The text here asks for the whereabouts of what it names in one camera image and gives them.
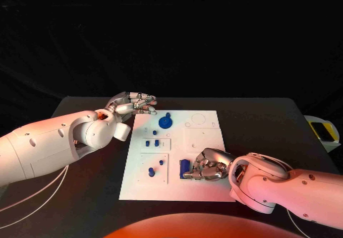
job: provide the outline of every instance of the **white panel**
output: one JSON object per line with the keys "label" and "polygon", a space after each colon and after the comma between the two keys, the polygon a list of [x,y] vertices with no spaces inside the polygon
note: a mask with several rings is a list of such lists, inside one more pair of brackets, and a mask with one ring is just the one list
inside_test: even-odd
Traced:
{"label": "white panel", "polygon": [[[155,116],[135,115],[119,200],[233,202],[234,200],[229,196],[230,184],[227,179],[208,182],[180,179],[178,176],[178,161],[181,159],[190,160],[191,166],[198,152],[206,147],[224,150],[216,111],[162,110],[157,113]],[[165,116],[165,113],[171,115],[172,125],[168,129],[161,129],[158,119]],[[148,149],[145,148],[146,139],[149,140]],[[159,143],[164,141],[167,146],[158,151],[154,151],[157,150],[154,148],[155,139],[159,140]],[[167,184],[161,182],[165,181],[161,180],[161,177],[148,177],[148,168],[152,164],[158,169],[158,158],[164,154],[168,156]]]}

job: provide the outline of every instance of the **table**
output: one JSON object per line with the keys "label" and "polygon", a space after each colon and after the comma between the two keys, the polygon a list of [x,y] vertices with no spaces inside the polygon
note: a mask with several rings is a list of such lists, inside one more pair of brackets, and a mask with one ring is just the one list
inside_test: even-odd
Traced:
{"label": "table", "polygon": [[[66,97],[53,117],[103,108],[109,98]],[[226,150],[240,156],[257,152],[293,168],[338,174],[292,100],[286,98],[158,98],[157,110],[216,110]],[[125,122],[131,127],[133,119]],[[158,215],[195,212],[224,214],[267,223],[298,234],[285,209],[255,212],[239,202],[118,200],[131,134],[70,164],[54,197],[27,219],[0,230],[0,237],[100,237],[125,225]],[[60,171],[8,185],[0,207],[28,196]],[[0,214],[0,225],[20,219],[44,202],[57,183]],[[343,231],[298,219],[306,235],[343,237]]]}

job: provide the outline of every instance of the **robotic hand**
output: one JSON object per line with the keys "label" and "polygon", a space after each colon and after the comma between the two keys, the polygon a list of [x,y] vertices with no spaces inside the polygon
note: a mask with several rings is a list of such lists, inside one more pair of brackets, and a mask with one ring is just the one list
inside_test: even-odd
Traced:
{"label": "robotic hand", "polygon": [[15,129],[0,138],[0,186],[56,171],[108,145],[125,141],[133,114],[155,115],[155,97],[122,92],[105,108],[82,111]]}
{"label": "robotic hand", "polygon": [[182,173],[182,177],[207,181],[227,177],[230,196],[255,211],[269,214],[279,204],[304,220],[343,229],[340,175],[293,170],[280,160],[256,153],[236,158],[206,148],[194,159],[191,172]]}

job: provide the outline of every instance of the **blue knob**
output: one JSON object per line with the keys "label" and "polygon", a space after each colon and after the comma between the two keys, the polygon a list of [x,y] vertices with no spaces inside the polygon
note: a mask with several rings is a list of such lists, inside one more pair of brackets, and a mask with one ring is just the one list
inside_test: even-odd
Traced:
{"label": "blue knob", "polygon": [[154,169],[148,168],[148,176],[152,177],[155,175]]}
{"label": "blue knob", "polygon": [[168,129],[171,127],[172,121],[169,118],[169,113],[165,114],[165,116],[162,118],[159,118],[158,120],[158,126],[162,129]]}

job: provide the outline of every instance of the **yellow object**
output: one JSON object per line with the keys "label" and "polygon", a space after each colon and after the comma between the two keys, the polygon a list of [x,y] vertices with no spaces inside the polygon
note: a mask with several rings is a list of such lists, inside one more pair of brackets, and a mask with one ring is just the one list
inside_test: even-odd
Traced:
{"label": "yellow object", "polygon": [[[311,127],[311,129],[312,129],[312,132],[314,132],[316,138],[319,139],[319,136],[318,136],[318,134],[316,134],[316,132],[315,132],[315,130],[314,130],[314,128],[312,128],[311,122],[312,122],[312,121],[308,122],[309,127]],[[322,123],[322,125],[324,125],[324,128],[327,129],[327,132],[329,133],[329,135],[331,135],[334,141],[338,142],[338,136],[337,136],[335,133],[334,133],[331,124],[329,124],[329,123]]]}

